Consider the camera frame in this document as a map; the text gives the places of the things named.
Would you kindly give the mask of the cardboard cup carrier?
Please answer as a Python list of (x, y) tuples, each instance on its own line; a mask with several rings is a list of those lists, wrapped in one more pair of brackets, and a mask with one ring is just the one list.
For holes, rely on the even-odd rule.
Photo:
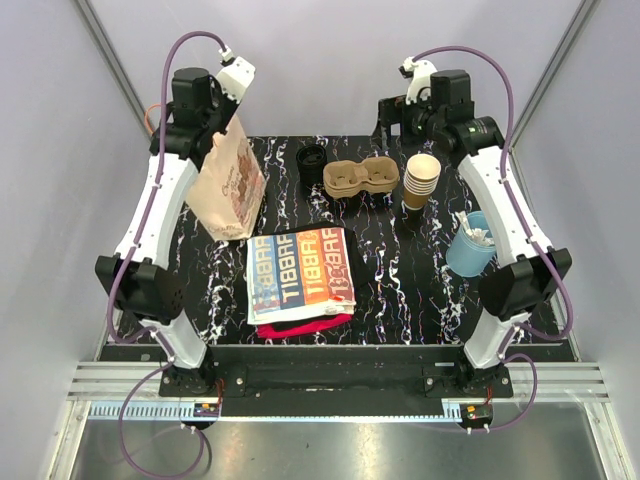
[(323, 169), (324, 190), (334, 199), (351, 198), (362, 191), (389, 193), (399, 179), (397, 163), (387, 156), (369, 157), (360, 162), (335, 161)]

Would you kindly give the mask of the paper takeout bag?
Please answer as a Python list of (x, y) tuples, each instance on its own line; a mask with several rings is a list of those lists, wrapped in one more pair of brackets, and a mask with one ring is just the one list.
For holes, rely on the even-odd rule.
[(266, 188), (266, 180), (238, 116), (225, 134), (213, 136), (186, 203), (215, 241), (251, 236)]

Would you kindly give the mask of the red cloth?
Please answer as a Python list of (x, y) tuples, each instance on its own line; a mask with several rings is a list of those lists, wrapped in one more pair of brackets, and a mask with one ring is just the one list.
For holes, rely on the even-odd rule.
[(329, 330), (349, 323), (351, 319), (351, 314), (342, 313), (297, 321), (275, 322), (258, 326), (257, 335), (259, 338), (271, 340), (296, 337)]

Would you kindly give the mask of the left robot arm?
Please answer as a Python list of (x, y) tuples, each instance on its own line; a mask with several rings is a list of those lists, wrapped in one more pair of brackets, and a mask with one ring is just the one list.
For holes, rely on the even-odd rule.
[(134, 314), (143, 332), (162, 345), (169, 363), (182, 369), (181, 384), (196, 396), (215, 386), (216, 372), (203, 363), (204, 342), (183, 306), (183, 291), (169, 272), (177, 219), (200, 172), (213, 137), (225, 133), (252, 82), (252, 71), (231, 67), (211, 75), (184, 68), (171, 81), (172, 100), (151, 137), (146, 182), (127, 232), (111, 256), (99, 256), (95, 272), (115, 310)]

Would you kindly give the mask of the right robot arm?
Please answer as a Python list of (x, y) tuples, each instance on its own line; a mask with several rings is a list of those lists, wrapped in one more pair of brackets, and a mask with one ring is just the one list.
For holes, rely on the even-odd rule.
[(479, 284), (480, 319), (464, 345), (464, 364), (453, 374), (457, 390), (472, 397), (488, 387), (488, 370), (503, 361), (516, 329), (525, 328), (538, 305), (554, 294), (572, 258), (537, 225), (496, 121), (475, 114), (469, 74), (437, 70), (428, 61), (399, 71), (409, 81), (407, 92), (379, 101), (375, 141), (385, 146), (398, 125), (403, 144), (432, 142), (473, 192), (497, 248), (498, 267)]

